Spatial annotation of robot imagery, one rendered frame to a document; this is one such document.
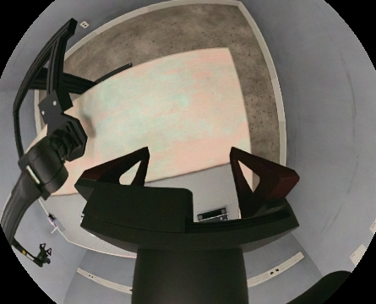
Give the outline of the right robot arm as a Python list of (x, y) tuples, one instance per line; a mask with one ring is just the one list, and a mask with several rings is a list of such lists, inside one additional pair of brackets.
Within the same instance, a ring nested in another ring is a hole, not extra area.
[[(42, 267), (43, 263), (50, 264), (50, 262), (51, 262), (50, 258), (48, 258), (47, 255), (44, 254), (43, 252), (40, 252), (40, 254), (38, 254), (36, 258), (34, 258), (34, 256), (31, 257), (31, 254), (29, 252), (27, 252), (27, 250), (23, 249), (23, 247), (18, 243), (18, 241), (15, 240), (15, 238), (14, 238), (14, 241), (13, 241), (13, 246), (18, 251), (20, 251), (21, 253), (23, 253), (27, 258), (29, 258), (31, 261), (33, 261), (35, 264), (37, 264), (39, 267)], [(19, 248), (20, 246), (21, 246), (22, 250), (21, 250), (21, 248)]]

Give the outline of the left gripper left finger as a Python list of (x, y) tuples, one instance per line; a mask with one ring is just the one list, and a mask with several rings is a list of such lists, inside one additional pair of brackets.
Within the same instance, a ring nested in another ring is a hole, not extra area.
[[(137, 149), (105, 163), (93, 166), (81, 174), (80, 177), (97, 180), (98, 182), (120, 183), (120, 176), (139, 163), (138, 170), (130, 185), (143, 186), (150, 161), (148, 146)], [(121, 183), (120, 183), (121, 184)]]

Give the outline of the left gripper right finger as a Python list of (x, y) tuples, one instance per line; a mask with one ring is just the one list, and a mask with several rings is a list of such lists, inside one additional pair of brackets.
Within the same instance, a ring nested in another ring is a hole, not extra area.
[[(241, 218), (252, 217), (267, 201), (285, 198), (300, 179), (295, 170), (234, 146), (231, 147), (229, 158)], [(259, 185), (254, 192), (242, 173), (239, 161), (259, 176)]]

